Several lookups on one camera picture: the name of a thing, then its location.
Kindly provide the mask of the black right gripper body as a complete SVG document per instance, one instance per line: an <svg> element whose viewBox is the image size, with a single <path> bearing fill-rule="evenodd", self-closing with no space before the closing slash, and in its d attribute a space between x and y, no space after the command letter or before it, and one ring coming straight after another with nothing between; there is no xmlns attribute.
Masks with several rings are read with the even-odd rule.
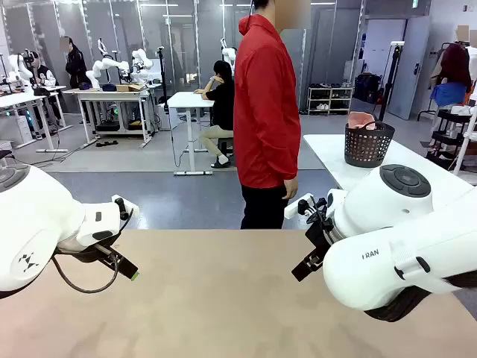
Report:
<svg viewBox="0 0 477 358"><path fill-rule="evenodd" d="M326 219L322 215L313 215L307 219L307 223L310 226L305 233L306 238L313 244L314 249L323 249L325 256L333 243L330 236L334 229L332 220Z"/></svg>

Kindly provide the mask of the black perforated plastic basket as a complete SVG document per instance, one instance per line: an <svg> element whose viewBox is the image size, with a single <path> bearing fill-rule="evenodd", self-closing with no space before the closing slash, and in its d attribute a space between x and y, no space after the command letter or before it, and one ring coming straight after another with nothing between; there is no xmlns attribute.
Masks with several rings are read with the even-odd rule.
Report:
<svg viewBox="0 0 477 358"><path fill-rule="evenodd" d="M382 165L391 140L394 127L372 121L359 128L345 126L344 160L359 168L376 168Z"/></svg>

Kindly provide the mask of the pink terry towel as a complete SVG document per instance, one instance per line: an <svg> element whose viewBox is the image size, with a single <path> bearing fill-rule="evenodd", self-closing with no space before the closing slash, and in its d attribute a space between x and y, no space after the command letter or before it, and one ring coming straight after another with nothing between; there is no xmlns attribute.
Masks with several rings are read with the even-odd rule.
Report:
<svg viewBox="0 0 477 358"><path fill-rule="evenodd" d="M366 112L352 111L348 115L347 126L349 129L375 130L376 120L375 116Z"/></svg>

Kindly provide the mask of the person's right hand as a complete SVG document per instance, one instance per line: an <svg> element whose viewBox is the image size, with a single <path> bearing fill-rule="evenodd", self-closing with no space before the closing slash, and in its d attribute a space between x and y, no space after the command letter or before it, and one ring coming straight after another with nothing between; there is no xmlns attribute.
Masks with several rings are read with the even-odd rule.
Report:
<svg viewBox="0 0 477 358"><path fill-rule="evenodd" d="M291 200L295 197L298 191L298 181L297 178L284 181L284 186L286 194L282 197L283 200Z"/></svg>

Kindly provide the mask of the white side table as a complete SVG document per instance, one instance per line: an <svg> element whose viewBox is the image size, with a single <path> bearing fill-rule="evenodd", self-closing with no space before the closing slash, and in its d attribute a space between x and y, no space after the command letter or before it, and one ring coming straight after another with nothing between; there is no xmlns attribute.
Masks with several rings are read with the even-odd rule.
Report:
<svg viewBox="0 0 477 358"><path fill-rule="evenodd" d="M370 171L369 168L355 167L345 162L343 134L309 134L303 139L337 185L346 191L351 190ZM389 145L383 163L403 164L428 179L432 186L434 208L442 207L475 188L394 140Z"/></svg>

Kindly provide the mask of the white shoe rack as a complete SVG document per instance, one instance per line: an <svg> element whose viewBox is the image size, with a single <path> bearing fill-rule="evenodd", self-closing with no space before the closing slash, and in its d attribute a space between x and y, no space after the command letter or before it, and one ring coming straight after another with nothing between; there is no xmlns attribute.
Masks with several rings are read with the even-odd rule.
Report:
<svg viewBox="0 0 477 358"><path fill-rule="evenodd" d="M312 84L308 88L306 112L309 115L344 115L350 112L354 88Z"/></svg>

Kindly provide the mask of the white robot work table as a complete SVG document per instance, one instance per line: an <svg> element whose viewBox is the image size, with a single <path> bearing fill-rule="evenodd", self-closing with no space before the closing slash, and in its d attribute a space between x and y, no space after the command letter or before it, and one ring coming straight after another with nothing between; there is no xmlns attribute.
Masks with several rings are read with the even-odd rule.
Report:
<svg viewBox="0 0 477 358"><path fill-rule="evenodd" d="M82 145L86 148L103 135L123 135L134 136L141 135L142 143L140 148L146 147L153 139L154 134L159 130L158 118L155 113L155 98L152 88L143 87L135 92L110 92L101 89L68 89L64 92L66 95L73 95L78 103L81 118L83 120L83 129L86 136L86 142ZM123 103L136 104L139 110L139 119L141 128L130 130L127 119L123 114L121 105ZM119 129L117 131L98 131L96 124L106 116L106 105L114 104L117 109L119 120Z"/></svg>

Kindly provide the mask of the seated person in black top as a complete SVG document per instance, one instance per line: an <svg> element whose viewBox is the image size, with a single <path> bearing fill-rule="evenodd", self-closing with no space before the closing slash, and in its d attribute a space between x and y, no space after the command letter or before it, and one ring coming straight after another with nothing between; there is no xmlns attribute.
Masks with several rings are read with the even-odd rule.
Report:
<svg viewBox="0 0 477 358"><path fill-rule="evenodd" d="M199 139L207 151L215 156L211 167L223 169L230 165L230 160L213 140L233 138L235 84L231 66L224 60L217 60L213 71L215 74L209 79L209 83L203 89L196 89L194 94L200 95L203 100L214 102L212 124L200 133Z"/></svg>

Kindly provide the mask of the long white desk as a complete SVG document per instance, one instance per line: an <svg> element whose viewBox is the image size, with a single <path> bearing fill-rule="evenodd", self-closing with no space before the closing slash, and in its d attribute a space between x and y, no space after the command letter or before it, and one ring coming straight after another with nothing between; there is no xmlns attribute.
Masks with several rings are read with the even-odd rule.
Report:
<svg viewBox="0 0 477 358"><path fill-rule="evenodd" d="M64 119L63 110L60 105L60 100L58 98L58 93L61 90L64 90L66 86L52 86L52 87L44 87L45 90L50 92L50 97L53 97L57 103L58 110L60 112L60 124L61 126L56 129L57 137L59 136L59 132L65 131L66 129L71 128L71 125L67 125ZM37 149L36 153L67 153L67 149L61 149L60 144L57 144L57 147L54 147L52 142L50 128L48 126L48 121L45 117L45 111L43 106L43 100L45 103L49 105L48 98L46 96L35 96L33 92L19 92L9 95L4 95L0 97L0 113L3 112L11 112L13 111L15 117L18 116L18 109L22 109L26 107L31 115L34 115L34 106L37 107L37 110L40 115L40 119L42 122L42 129L43 133L45 134L45 139L47 142L47 148L44 149Z"/></svg>

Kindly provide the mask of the black tripod stand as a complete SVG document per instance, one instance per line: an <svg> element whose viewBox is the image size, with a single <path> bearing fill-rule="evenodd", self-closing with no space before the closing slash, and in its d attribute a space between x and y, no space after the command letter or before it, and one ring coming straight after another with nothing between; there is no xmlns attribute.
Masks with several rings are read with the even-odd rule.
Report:
<svg viewBox="0 0 477 358"><path fill-rule="evenodd" d="M398 64L399 64L399 60L400 60L400 57L401 57L401 54L402 54L402 49L403 49L404 45L405 45L404 41L392 41L391 42L390 49L393 49L392 62L391 62L391 67L390 67L390 70L389 70L389 73L388 73L388 79L387 79L387 82L385 84L385 91L384 91L384 95L383 95L383 98L382 98L381 109L380 109L380 112L379 112L378 120L380 122L384 121L386 108L388 106L388 101L389 101L391 90L392 90L392 87L393 87L393 84L394 84L394 77L395 77L395 74L396 74L396 70L397 70L397 67L398 67Z"/></svg>

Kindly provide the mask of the small white standing desk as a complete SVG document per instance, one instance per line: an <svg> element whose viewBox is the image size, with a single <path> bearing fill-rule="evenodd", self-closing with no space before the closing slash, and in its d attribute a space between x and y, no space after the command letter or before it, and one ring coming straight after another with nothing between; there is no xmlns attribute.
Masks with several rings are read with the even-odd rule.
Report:
<svg viewBox="0 0 477 358"><path fill-rule="evenodd" d="M169 110L183 109L186 111L187 125L187 147L186 152L189 154L189 170L175 171L175 176L209 176L213 175L211 170L198 171L195 166L195 152L205 151L204 149L195 149L191 110L196 109L196 122L200 125L200 109L213 107L213 101L202 99L202 96L193 92L176 92L168 101Z"/></svg>

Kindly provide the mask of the seated person with headset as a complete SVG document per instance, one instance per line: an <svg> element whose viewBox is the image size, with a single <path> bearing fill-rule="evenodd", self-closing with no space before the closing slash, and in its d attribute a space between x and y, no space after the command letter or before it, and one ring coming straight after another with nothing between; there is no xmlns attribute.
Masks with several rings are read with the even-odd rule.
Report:
<svg viewBox="0 0 477 358"><path fill-rule="evenodd" d="M24 61L27 64L27 69L33 74L31 79L32 84L38 84L41 87L55 87L58 85L53 72L48 67L41 64L40 57L35 51L26 51ZM55 97L49 97L48 103L53 111L56 124L60 125L61 115L57 106L57 100Z"/></svg>

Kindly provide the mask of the standing person in black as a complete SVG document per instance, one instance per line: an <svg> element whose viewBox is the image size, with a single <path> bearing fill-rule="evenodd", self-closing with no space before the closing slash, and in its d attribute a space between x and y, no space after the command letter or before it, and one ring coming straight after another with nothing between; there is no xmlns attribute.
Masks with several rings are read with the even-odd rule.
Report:
<svg viewBox="0 0 477 358"><path fill-rule="evenodd" d="M83 52L74 44L71 37L65 37L69 41L69 47L66 58L66 72L70 80L72 89L79 89L81 84L91 84L90 79L86 75L86 63Z"/></svg>

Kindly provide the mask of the grey door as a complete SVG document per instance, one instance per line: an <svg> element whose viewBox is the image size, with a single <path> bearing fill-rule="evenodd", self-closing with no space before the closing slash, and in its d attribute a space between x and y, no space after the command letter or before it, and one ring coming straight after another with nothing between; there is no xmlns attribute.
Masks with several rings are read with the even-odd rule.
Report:
<svg viewBox="0 0 477 358"><path fill-rule="evenodd" d="M405 45L402 51L401 113L400 118L409 120L420 70L429 39L429 16L410 18L405 32Z"/></svg>

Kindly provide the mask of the dark red hanging coat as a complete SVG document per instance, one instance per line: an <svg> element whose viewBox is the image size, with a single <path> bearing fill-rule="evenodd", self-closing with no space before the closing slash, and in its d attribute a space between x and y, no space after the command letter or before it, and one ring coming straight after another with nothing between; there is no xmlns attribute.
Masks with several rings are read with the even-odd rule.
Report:
<svg viewBox="0 0 477 358"><path fill-rule="evenodd" d="M435 68L430 76L430 88L447 82L455 82L464 86L465 93L471 90L470 56L468 50L461 43L450 43L441 53Z"/></svg>

